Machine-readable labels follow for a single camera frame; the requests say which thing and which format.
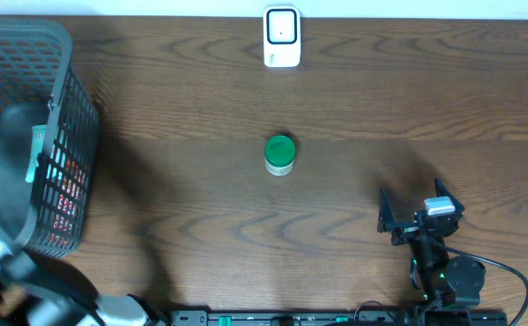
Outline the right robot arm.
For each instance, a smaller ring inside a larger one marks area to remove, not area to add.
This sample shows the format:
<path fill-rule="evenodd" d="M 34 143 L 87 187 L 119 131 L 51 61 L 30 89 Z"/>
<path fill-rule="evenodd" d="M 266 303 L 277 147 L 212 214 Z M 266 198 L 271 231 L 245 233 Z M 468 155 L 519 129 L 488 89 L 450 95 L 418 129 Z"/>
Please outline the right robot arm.
<path fill-rule="evenodd" d="M 409 245 L 411 282 L 424 294 L 413 309 L 416 325 L 472 325 L 473 309 L 480 303 L 485 267 L 464 254 L 449 256 L 444 239 L 458 229 L 465 207 L 435 180 L 436 195 L 410 221 L 395 219 L 384 189 L 379 192 L 377 231 L 390 233 L 393 245 Z"/>

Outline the teal white wipes packet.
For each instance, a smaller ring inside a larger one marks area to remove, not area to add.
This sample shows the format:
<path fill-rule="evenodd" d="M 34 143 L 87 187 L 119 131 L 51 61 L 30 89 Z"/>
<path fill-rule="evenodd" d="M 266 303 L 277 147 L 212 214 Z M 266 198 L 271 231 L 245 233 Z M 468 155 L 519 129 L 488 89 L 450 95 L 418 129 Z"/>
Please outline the teal white wipes packet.
<path fill-rule="evenodd" d="M 35 170 L 39 166 L 38 156 L 42 153 L 46 125 L 35 125 L 32 127 L 32 141 L 28 169 L 25 175 L 25 182 L 32 184 L 35 178 Z"/>

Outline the green lid jar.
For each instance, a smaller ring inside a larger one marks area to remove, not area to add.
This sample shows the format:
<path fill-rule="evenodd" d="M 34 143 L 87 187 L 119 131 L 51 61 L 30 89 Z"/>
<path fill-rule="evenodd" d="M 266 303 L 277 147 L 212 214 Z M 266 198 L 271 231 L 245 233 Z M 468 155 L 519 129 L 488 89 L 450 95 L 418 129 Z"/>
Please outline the green lid jar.
<path fill-rule="evenodd" d="M 277 177 L 289 174 L 296 159 L 296 144 L 288 136 L 275 135 L 268 139 L 264 148 L 267 171 Z"/>

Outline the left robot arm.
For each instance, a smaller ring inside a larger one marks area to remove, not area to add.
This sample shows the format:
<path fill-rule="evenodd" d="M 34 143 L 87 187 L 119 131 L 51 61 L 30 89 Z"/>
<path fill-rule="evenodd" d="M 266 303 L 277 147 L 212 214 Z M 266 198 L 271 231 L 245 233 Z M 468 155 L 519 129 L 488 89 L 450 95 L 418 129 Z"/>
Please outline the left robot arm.
<path fill-rule="evenodd" d="M 169 325 L 132 295 L 100 294 L 72 265 L 33 254 L 0 226 L 0 325 Z"/>

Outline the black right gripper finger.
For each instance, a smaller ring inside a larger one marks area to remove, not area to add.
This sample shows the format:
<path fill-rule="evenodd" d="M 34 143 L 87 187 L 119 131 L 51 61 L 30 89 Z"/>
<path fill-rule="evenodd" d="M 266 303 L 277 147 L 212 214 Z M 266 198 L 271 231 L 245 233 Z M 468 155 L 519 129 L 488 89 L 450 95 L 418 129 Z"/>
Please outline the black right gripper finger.
<path fill-rule="evenodd" d="M 451 215 L 462 216 L 465 211 L 465 207 L 463 206 L 463 204 L 458 201 L 456 197 L 446 188 L 446 186 L 439 177 L 434 180 L 434 183 L 437 195 L 436 197 L 449 197 L 452 200 L 453 204 L 456 206 L 455 213 Z"/>
<path fill-rule="evenodd" d="M 379 218 L 377 231 L 379 233 L 390 233 L 396 227 L 393 210 L 389 204 L 384 188 L 379 190 Z"/>

